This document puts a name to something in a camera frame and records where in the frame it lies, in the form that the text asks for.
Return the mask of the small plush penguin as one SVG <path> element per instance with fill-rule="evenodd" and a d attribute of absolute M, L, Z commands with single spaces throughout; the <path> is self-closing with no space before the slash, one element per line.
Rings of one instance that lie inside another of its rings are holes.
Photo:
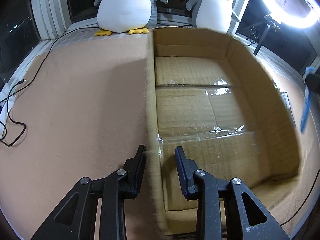
<path fill-rule="evenodd" d="M 231 21 L 241 22 L 233 10 L 234 0 L 188 0 L 185 7 L 192 12 L 194 28 L 209 29 L 226 34 Z"/>

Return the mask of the white window frame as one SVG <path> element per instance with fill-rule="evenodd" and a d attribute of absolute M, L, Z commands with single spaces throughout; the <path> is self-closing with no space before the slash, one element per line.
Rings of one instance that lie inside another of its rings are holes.
<path fill-rule="evenodd" d="M 67 0 L 31 0 L 34 20 L 42 40 L 54 40 L 71 25 Z"/>

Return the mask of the large plush penguin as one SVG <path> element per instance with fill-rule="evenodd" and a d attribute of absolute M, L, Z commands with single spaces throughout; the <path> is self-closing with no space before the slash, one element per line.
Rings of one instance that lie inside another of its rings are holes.
<path fill-rule="evenodd" d="M 157 24 L 158 0 L 94 0 L 99 30 L 95 36 L 113 33 L 148 34 Z M 159 0 L 166 4 L 169 0 Z"/>

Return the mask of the open cardboard box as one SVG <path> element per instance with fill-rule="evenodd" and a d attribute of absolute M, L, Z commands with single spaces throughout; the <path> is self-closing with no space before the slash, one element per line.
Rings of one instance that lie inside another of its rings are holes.
<path fill-rule="evenodd" d="M 168 237 L 195 231 L 197 202 L 181 193 L 175 148 L 219 179 L 241 178 L 277 217 L 290 207 L 300 152 L 272 79 L 235 38 L 157 28 L 148 40 L 146 114 L 155 217 Z"/>

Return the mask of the black light stand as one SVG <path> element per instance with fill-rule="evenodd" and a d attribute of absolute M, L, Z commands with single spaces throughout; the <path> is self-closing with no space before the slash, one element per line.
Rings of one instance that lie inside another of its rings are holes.
<path fill-rule="evenodd" d="M 257 30 L 257 27 L 263 26 L 263 32 L 260 35 L 259 31 Z M 255 23 L 253 25 L 250 25 L 248 28 L 249 30 L 249 36 L 246 38 L 246 40 L 250 40 L 250 44 L 247 45 L 248 47 L 256 44 L 256 47 L 253 51 L 253 55 L 257 56 L 259 53 L 259 50 L 261 49 L 263 45 L 263 41 L 266 38 L 269 31 L 279 31 L 280 30 L 280 23 L 278 23 L 271 14 L 267 14 L 264 16 L 264 20 L 260 21 L 258 23 Z"/>

